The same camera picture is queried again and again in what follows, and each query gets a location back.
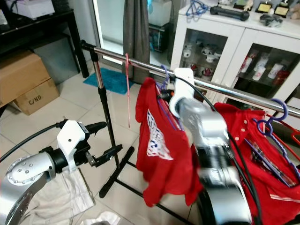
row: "glass cabinet door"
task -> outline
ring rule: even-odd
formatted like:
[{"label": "glass cabinet door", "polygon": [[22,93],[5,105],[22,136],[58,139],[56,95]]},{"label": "glass cabinet door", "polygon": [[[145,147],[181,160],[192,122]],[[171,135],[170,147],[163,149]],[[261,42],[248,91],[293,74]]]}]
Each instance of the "glass cabinet door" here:
[{"label": "glass cabinet door", "polygon": [[180,67],[191,68],[194,77],[211,81],[227,37],[187,29]]},{"label": "glass cabinet door", "polygon": [[252,44],[233,87],[264,98],[272,98],[300,61],[300,55]]}]

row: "white floor tile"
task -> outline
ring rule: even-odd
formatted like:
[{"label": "white floor tile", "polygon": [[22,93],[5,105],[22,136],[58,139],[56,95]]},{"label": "white floor tile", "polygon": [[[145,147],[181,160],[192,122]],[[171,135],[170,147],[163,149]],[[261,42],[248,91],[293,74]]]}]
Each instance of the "white floor tile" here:
[{"label": "white floor tile", "polygon": [[[148,183],[143,179],[143,173],[130,165],[125,166],[120,174],[120,180],[140,192],[143,192],[148,186]],[[190,207],[186,205],[184,195],[166,194],[162,197],[160,204],[184,218],[188,217]]]},{"label": "white floor tile", "polygon": [[97,87],[83,83],[84,80],[85,78],[81,74],[77,74],[61,83],[57,88],[60,97],[85,109],[91,109],[100,102],[100,97]]},{"label": "white floor tile", "polygon": [[[0,135],[0,157],[3,156],[6,152],[8,152],[15,144]],[[8,156],[4,161],[0,163],[0,180],[3,179],[8,167],[17,159],[27,156],[28,153],[22,149],[16,150],[10,156]]]},{"label": "white floor tile", "polygon": [[140,91],[140,84],[135,83],[134,85],[131,86],[130,88],[130,94],[133,94],[135,96],[138,96],[139,91]]},{"label": "white floor tile", "polygon": [[188,221],[192,222],[195,225],[201,225],[199,221],[199,212],[196,203],[192,205],[191,212],[188,216]]},{"label": "white floor tile", "polygon": [[[140,130],[140,124],[135,120],[135,105],[137,97],[135,95],[130,96],[130,128],[128,128],[127,95],[111,92],[107,96],[107,99],[112,121],[138,134]],[[91,111],[97,113],[98,115],[104,116],[101,103],[95,105]]]},{"label": "white floor tile", "polygon": [[[79,218],[74,218],[73,219],[73,224],[74,225],[79,225],[82,221],[86,219],[96,219],[102,212],[104,211],[109,211],[117,214],[110,208],[108,208],[106,205],[101,203],[99,200],[95,200],[95,206],[90,208],[89,210],[85,211]],[[120,221],[118,225],[131,225],[129,221],[124,219],[122,216],[118,215],[120,217]]]},{"label": "white floor tile", "polygon": [[133,152],[132,156],[130,157],[130,162],[133,163],[133,164],[136,164],[136,161],[137,161],[137,150],[139,148],[139,140],[140,140],[140,137],[138,136],[135,140],[135,142],[132,144],[132,146],[135,148],[135,151]]},{"label": "white floor tile", "polygon": [[10,114],[16,112],[16,109],[14,107],[11,107],[10,105],[8,105],[6,107],[6,109],[4,110],[4,113],[1,115],[0,120],[3,120],[4,118],[6,118],[7,116],[9,116]]},{"label": "white floor tile", "polygon": [[[79,119],[83,124],[91,124],[99,121],[105,121],[104,117],[101,117],[94,113],[93,111],[89,111],[82,118]],[[126,154],[128,148],[133,144],[138,134],[121,127],[115,123],[112,124],[114,130],[114,137],[116,144],[122,144],[123,149],[119,152],[119,160],[121,161],[123,156]],[[90,153],[99,157],[103,154],[103,152],[109,148],[111,148],[110,137],[108,134],[108,129],[104,128],[100,130],[96,136],[90,136],[88,143],[91,146]],[[115,160],[111,159],[109,162],[95,168],[91,167],[89,164],[81,165],[80,169],[82,174],[88,184],[90,191],[95,195],[100,188],[106,183],[110,175],[115,170]]]},{"label": "white floor tile", "polygon": [[183,225],[160,208],[147,207],[144,200],[119,184],[114,184],[105,198],[99,199],[112,210],[137,225]]},{"label": "white floor tile", "polygon": [[[30,116],[21,112],[9,115],[0,121],[0,131],[3,136],[13,143],[19,143],[33,133],[64,120],[64,117],[77,120],[86,112],[86,109],[59,97]],[[24,144],[22,148],[30,154],[36,154],[42,148],[48,146],[55,139],[58,132],[58,128],[49,130]]]}]

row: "white towel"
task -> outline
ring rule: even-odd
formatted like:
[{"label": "white towel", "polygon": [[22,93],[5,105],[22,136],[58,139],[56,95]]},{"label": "white towel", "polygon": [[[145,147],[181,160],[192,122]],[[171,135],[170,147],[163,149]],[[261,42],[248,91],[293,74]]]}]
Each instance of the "white towel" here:
[{"label": "white towel", "polygon": [[96,222],[107,221],[110,225],[117,225],[120,221],[120,217],[113,212],[105,211],[100,214],[96,219],[86,219],[80,223],[80,225],[93,225]]},{"label": "white towel", "polygon": [[94,206],[94,202],[78,169],[68,169],[36,193],[26,211],[30,225],[69,225],[72,218]]}]

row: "red shirt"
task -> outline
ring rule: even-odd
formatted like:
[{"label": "red shirt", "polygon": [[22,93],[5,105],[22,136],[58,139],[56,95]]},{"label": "red shirt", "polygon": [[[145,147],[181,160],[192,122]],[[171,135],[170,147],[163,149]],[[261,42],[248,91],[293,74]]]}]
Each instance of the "red shirt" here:
[{"label": "red shirt", "polygon": [[185,194],[187,205],[192,204],[200,187],[192,160],[195,149],[189,147],[185,132],[174,126],[174,118],[167,117],[158,103],[152,78],[141,86],[135,111],[141,123],[136,168],[149,183],[143,193],[146,204],[159,203],[166,193]]},{"label": "red shirt", "polygon": [[[251,159],[251,148],[244,140],[247,138],[249,141],[255,142],[271,162],[295,183],[299,183],[293,169],[285,161],[282,154],[269,143],[265,136],[258,132],[256,123],[252,120],[253,118],[263,119],[265,112],[250,109],[240,110],[232,105],[222,103],[216,103],[215,107],[224,117],[228,131],[235,138],[252,175],[262,208],[263,224],[282,225],[294,219],[300,211],[300,186],[289,188],[272,174],[263,170]],[[257,209],[250,192],[246,187],[244,190],[252,215],[257,215]]]}]

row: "pink hanger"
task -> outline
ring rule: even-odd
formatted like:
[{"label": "pink hanger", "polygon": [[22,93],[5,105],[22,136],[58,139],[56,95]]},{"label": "pink hanger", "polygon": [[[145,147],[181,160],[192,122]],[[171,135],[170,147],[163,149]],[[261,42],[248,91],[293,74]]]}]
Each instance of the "pink hanger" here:
[{"label": "pink hanger", "polygon": [[126,73],[126,80],[127,80],[128,127],[130,128],[130,101],[129,101],[129,77],[128,77],[129,57],[128,57],[128,53],[126,53],[125,56],[126,56],[125,73]]}]

